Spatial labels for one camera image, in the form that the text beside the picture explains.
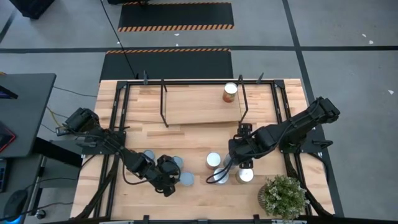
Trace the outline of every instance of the tin can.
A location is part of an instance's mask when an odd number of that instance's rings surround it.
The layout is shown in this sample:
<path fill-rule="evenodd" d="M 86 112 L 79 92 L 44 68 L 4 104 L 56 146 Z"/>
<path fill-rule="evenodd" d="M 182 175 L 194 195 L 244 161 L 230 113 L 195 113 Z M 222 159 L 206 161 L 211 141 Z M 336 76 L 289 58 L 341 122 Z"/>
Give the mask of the tin can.
<path fill-rule="evenodd" d="M 154 153 L 152 150 L 150 150 L 150 149 L 145 150 L 145 151 L 144 151 L 144 154 L 145 154 L 147 157 L 149 157 L 150 159 L 155 160 L 155 153 Z"/>
<path fill-rule="evenodd" d="M 222 184 L 225 184 L 225 183 L 227 182 L 228 177 L 229 177 L 228 174 L 226 174 L 226 175 L 221 179 L 221 177 L 222 177 L 225 173 L 226 173 L 226 171 L 223 170 L 223 168 L 217 168 L 216 170 L 214 170 L 214 173 L 213 173 L 213 174 L 217 174 L 217 175 L 214 175 L 213 181 L 218 180 L 217 183 L 216 183 L 216 185 L 222 185 Z"/>
<path fill-rule="evenodd" d="M 221 164 L 221 156 L 217 152 L 211 152 L 206 157 L 206 167 L 215 170 Z"/>
<path fill-rule="evenodd" d="M 240 184 L 246 184 L 254 178 L 253 170 L 252 169 L 240 169 L 235 174 L 236 180 Z"/>
<path fill-rule="evenodd" d="M 195 176 L 190 172 L 182 172 L 180 177 L 180 183 L 184 186 L 191 186 L 195 181 Z"/>
<path fill-rule="evenodd" d="M 235 95 L 238 92 L 238 86 L 235 83 L 227 83 L 224 86 L 223 100 L 227 103 L 235 100 Z"/>
<path fill-rule="evenodd" d="M 225 156 L 225 159 L 224 159 L 224 162 L 223 162 L 224 167 L 228 166 L 229 162 L 231 162 L 231 156 L 230 156 L 229 153 L 228 153 L 228 154 Z M 233 164 L 233 163 L 232 163 L 231 169 L 234 169 L 235 167 L 236 167 L 236 164 Z"/>
<path fill-rule="evenodd" d="M 184 164 L 184 160 L 183 160 L 181 157 L 179 157 L 179 156 L 173 156 L 173 160 L 174 160 L 174 162 L 176 163 L 176 165 L 177 165 L 180 169 L 182 169 L 183 164 Z"/>

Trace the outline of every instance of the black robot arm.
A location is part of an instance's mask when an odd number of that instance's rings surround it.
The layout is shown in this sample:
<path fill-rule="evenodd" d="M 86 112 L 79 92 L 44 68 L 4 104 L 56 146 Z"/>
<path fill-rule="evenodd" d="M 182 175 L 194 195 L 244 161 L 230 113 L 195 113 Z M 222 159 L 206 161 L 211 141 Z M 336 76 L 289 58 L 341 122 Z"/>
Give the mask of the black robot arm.
<path fill-rule="evenodd" d="M 307 133 L 318 124 L 332 123 L 340 111 L 329 99 L 317 98 L 305 111 L 280 124 L 270 124 L 233 139 L 229 144 L 231 163 L 238 165 L 259 159 L 272 152 L 278 145 L 282 149 L 299 147 Z"/>
<path fill-rule="evenodd" d="M 85 138 L 81 147 L 97 147 L 108 154 L 119 156 L 128 171 L 140 179 L 146 179 L 155 187 L 156 192 L 165 197 L 175 192 L 174 185 L 179 181 L 175 176 L 180 175 L 180 169 L 170 156 L 161 156 L 156 164 L 144 153 L 125 148 L 121 134 L 103 129 L 98 115 L 89 109 L 79 108 L 66 120 L 64 127 L 71 134 Z"/>

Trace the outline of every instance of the wooden table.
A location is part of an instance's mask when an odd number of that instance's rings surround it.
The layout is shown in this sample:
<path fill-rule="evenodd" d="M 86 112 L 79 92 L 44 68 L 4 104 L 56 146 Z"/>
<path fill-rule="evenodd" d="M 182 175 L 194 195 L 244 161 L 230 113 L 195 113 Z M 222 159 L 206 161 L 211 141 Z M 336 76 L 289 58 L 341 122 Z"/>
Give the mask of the wooden table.
<path fill-rule="evenodd" d="M 305 110 L 307 103 L 299 79 L 284 81 L 293 116 Z M 116 83 L 117 81 L 102 81 L 99 88 L 95 113 L 99 115 L 103 128 L 109 126 Z M 168 91 L 172 88 L 190 87 L 188 85 L 167 86 Z M 244 122 L 252 123 L 253 130 L 276 123 L 271 88 L 265 85 L 245 85 L 245 87 L 249 112 Z M 203 91 L 210 88 L 214 88 L 214 85 L 195 86 L 196 90 Z M 222 158 L 225 157 L 228 151 L 228 140 L 236 134 L 236 122 L 170 125 L 166 128 L 159 115 L 159 105 L 159 86 L 139 85 L 130 89 L 125 124 L 130 128 L 126 130 L 126 147 L 137 152 L 152 149 L 156 157 L 163 154 L 182 157 L 184 159 L 183 171 L 194 173 L 195 183 L 191 187 L 178 183 L 176 192 L 166 198 L 162 194 L 157 194 L 149 183 L 135 186 L 125 184 L 121 177 L 122 167 L 119 163 L 112 220 L 142 220 L 143 215 L 150 215 L 151 220 L 252 219 L 253 214 L 260 214 L 260 218 L 275 218 L 268 217 L 260 208 L 257 192 L 264 185 L 266 177 L 286 175 L 283 156 L 278 150 L 254 161 L 255 177 L 248 184 L 237 183 L 233 175 L 237 168 L 231 171 L 227 184 L 206 184 L 205 180 L 212 171 L 206 168 L 205 158 L 209 152 L 218 152 Z M 80 172 L 71 217 L 78 215 L 95 193 L 100 179 L 102 160 L 102 156 L 96 156 Z M 323 207 L 333 213 L 322 163 L 306 154 L 301 155 L 301 160 L 308 188 Z M 126 175 L 131 182 L 138 181 L 131 173 L 127 172 Z M 101 215 L 104 215 L 106 199 L 107 193 L 103 198 Z"/>

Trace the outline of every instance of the orange and black striped tape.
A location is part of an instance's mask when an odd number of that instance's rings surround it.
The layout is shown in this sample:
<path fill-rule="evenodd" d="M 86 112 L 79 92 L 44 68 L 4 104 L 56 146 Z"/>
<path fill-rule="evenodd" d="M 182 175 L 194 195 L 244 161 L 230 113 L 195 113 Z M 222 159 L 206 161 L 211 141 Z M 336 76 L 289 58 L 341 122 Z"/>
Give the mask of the orange and black striped tape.
<path fill-rule="evenodd" d="M 123 6 L 139 4 L 138 2 L 127 2 Z M 164 5 L 164 4 L 231 4 L 230 2 L 169 2 L 169 3 L 148 3 L 148 5 Z"/>
<path fill-rule="evenodd" d="M 232 29 L 232 24 L 119 27 L 119 32 Z"/>
<path fill-rule="evenodd" d="M 230 49 L 147 49 L 147 50 L 125 50 L 124 53 L 166 53 L 166 52 L 210 52 L 230 51 Z M 123 50 L 109 50 L 106 54 L 120 54 Z"/>

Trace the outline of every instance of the black floor mat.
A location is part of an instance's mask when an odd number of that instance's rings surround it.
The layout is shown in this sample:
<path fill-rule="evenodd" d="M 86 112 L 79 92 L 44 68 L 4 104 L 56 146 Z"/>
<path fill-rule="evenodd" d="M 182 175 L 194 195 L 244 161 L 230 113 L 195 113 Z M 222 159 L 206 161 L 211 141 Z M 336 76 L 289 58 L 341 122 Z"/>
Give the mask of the black floor mat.
<path fill-rule="evenodd" d="M 140 6 L 125 3 L 119 20 L 119 32 L 165 30 L 232 29 L 231 3 L 153 3 Z"/>
<path fill-rule="evenodd" d="M 134 72 L 149 79 L 233 78 L 229 49 L 126 50 Z M 101 80 L 134 79 L 122 50 L 105 55 Z"/>

